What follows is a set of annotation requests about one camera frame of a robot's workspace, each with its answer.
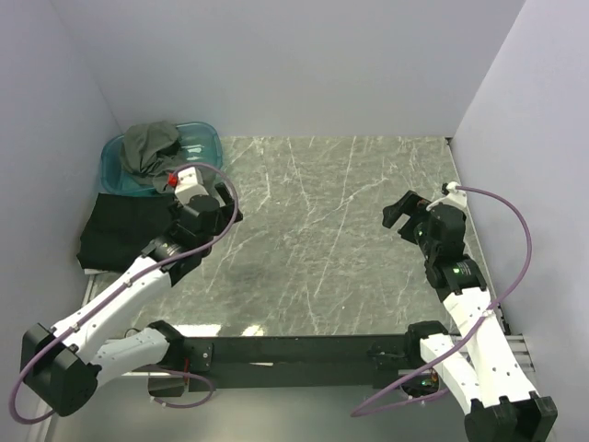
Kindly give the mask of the grey t-shirt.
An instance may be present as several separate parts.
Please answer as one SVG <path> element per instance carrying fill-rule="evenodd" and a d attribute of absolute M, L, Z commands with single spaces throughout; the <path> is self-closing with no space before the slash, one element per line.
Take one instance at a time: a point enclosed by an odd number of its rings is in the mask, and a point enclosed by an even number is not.
<path fill-rule="evenodd" d="M 134 125 L 122 138 L 121 168 L 141 186 L 151 186 L 157 193 L 173 193 L 169 175 L 182 165 L 198 161 L 196 152 L 185 149 L 181 140 L 178 127 L 171 122 Z"/>

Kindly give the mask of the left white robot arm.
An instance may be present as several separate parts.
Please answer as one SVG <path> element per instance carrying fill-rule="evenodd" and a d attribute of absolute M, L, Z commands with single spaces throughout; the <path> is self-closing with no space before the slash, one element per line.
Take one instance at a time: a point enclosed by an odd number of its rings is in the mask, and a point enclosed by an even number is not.
<path fill-rule="evenodd" d="M 31 389 L 51 413 L 65 417 L 100 387 L 138 368 L 191 378 L 186 338 L 167 322 L 155 321 L 115 342 L 110 334 L 144 302 L 198 267 L 242 220 L 234 184 L 224 180 L 215 190 L 210 195 L 200 183 L 178 185 L 172 225 L 113 285 L 50 328 L 39 323 L 29 328 L 22 337 L 17 384 Z"/>

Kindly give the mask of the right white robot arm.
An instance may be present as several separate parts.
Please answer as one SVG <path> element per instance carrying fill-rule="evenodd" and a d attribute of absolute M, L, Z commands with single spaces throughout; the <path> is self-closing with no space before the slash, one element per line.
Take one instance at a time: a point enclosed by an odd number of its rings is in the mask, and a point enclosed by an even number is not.
<path fill-rule="evenodd" d="M 465 415 L 470 441 L 546 441 L 558 410 L 526 376 L 503 333 L 477 263 L 466 253 L 467 196 L 455 183 L 430 202 L 413 191 L 383 210 L 391 228 L 402 215 L 400 237 L 417 245 L 428 283 L 454 321 L 453 342 L 434 321 L 409 326 L 404 356 L 441 378 Z"/>

